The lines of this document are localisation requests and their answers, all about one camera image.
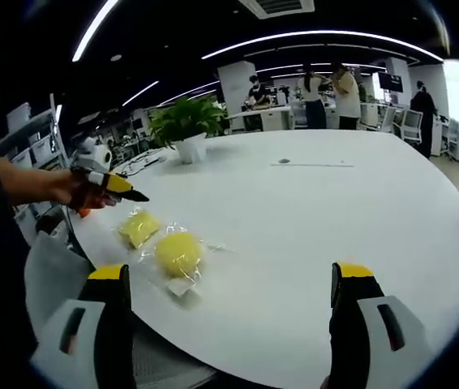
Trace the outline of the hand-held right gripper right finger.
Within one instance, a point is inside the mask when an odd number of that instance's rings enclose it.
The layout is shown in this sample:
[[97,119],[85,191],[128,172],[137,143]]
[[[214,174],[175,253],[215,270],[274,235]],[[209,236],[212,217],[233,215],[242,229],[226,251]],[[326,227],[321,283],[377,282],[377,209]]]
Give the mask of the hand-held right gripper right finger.
[[431,359],[425,327],[362,265],[332,265],[330,388],[405,388]]

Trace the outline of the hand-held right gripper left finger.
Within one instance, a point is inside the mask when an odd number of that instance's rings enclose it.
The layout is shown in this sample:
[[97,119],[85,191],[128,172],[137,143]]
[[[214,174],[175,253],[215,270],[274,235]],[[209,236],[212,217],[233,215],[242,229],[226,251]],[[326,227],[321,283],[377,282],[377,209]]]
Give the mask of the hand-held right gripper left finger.
[[133,388],[132,351],[129,266],[115,264],[49,317],[30,363],[49,388]]

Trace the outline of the person's left hand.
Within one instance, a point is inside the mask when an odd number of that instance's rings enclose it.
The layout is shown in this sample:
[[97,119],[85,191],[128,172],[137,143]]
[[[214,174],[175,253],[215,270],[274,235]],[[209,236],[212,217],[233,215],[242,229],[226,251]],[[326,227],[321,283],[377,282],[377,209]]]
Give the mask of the person's left hand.
[[50,200],[76,211],[101,209],[116,204],[98,185],[87,181],[82,173],[70,169],[49,173],[48,193]]

